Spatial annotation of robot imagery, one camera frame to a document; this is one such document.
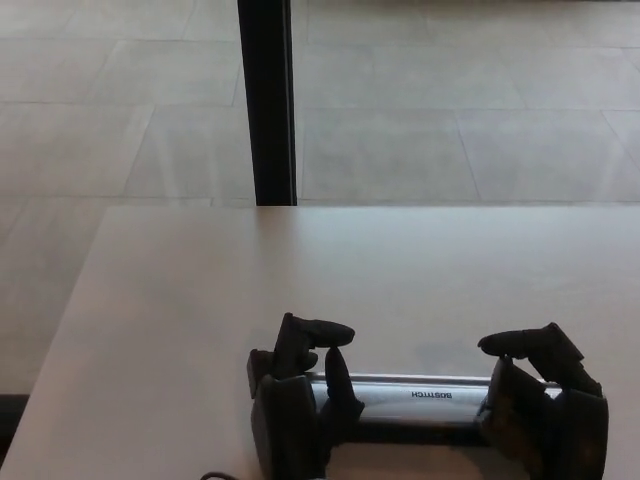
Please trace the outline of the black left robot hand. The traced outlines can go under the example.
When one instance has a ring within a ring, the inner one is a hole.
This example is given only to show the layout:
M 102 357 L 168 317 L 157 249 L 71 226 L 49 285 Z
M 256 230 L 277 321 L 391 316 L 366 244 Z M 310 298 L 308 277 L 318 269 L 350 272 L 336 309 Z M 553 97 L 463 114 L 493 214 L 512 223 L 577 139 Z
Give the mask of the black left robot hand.
M 250 351 L 251 428 L 264 478 L 327 477 L 331 450 L 347 440 L 365 408 L 340 352 L 354 336 L 349 326 L 287 312 L 274 349 Z M 322 407 L 317 406 L 308 375 L 318 361 L 317 348 L 328 350 L 328 398 Z

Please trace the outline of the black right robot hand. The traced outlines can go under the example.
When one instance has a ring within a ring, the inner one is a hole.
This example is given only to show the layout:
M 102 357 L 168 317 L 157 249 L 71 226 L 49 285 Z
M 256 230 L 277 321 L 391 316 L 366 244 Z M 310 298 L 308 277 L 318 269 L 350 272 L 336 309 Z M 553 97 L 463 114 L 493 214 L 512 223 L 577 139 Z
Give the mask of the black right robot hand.
M 497 358 L 476 419 L 484 439 L 531 479 L 601 479 L 608 401 L 562 329 L 494 333 L 478 347 Z

